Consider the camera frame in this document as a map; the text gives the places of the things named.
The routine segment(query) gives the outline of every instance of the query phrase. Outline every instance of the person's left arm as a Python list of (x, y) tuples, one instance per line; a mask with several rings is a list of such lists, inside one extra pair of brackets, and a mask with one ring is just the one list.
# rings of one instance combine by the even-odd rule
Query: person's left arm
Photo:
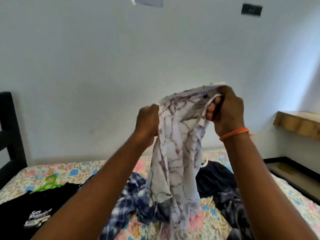
[(155, 104), (140, 109), (134, 133), (102, 169), (50, 217), (32, 240), (99, 238), (139, 157), (154, 141), (159, 125), (158, 111)]

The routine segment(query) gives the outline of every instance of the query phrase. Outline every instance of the bed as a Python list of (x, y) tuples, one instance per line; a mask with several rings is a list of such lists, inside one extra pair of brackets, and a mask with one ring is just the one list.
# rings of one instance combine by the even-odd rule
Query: bed
[[(104, 165), (105, 161), (86, 161), (27, 167), (11, 93), (0, 93), (1, 101), (6, 101), (6, 103), (0, 103), (0, 109), (2, 110), (2, 113), (0, 113), (2, 125), (0, 149), (8, 147), (11, 160), (0, 169), (0, 186), (4, 186), (0, 190), (0, 204), (19, 197), (28, 190), (34, 190), (43, 186), (46, 183), (45, 178), (48, 175), (56, 174), (57, 184), (64, 184), (66, 182), (81, 184), (91, 175), (97, 173)], [(219, 162), (232, 171), (225, 149), (204, 151), (203, 158)], [(150, 163), (150, 156), (142, 156), (138, 160), (134, 172), (146, 178)], [(314, 230), (318, 238), (320, 238), (320, 207), (288, 185), (285, 180), (274, 175), (272, 177)], [(188, 239), (220, 240), (226, 239), (230, 233), (228, 222), (216, 209), (211, 197), (201, 200), (199, 213), (191, 216), (189, 223)], [(156, 239), (159, 235), (161, 239), (166, 239), (166, 234), (166, 232), (160, 233), (159, 223), (151, 223), (147, 226), (138, 222), (133, 215), (129, 224), (121, 230), (116, 239), (146, 240)]]

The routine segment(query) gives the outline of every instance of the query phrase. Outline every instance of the person's right arm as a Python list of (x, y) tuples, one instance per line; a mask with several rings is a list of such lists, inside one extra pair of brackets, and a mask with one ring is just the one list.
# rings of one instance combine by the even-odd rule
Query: person's right arm
[[(207, 119), (214, 122), (215, 131), (222, 136), (245, 127), (244, 105), (230, 87), (220, 87), (224, 97), (221, 109), (213, 117), (217, 97), (207, 112)], [(240, 191), (245, 213), (257, 240), (318, 240), (305, 220), (278, 187), (249, 133), (241, 133), (223, 140), (234, 177)]]

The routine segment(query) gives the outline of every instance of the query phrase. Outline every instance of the person's left hand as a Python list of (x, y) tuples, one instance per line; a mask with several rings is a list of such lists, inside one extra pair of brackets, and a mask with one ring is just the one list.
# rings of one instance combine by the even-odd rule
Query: person's left hand
[(139, 110), (134, 133), (149, 147), (153, 144), (159, 126), (159, 106), (153, 104)]

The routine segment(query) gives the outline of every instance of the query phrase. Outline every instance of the black switch board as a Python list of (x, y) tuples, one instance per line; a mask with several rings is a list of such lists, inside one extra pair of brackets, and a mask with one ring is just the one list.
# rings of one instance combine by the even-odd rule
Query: black switch board
[(248, 3), (244, 3), (242, 6), (242, 15), (261, 16), (262, 6), (256, 6)]

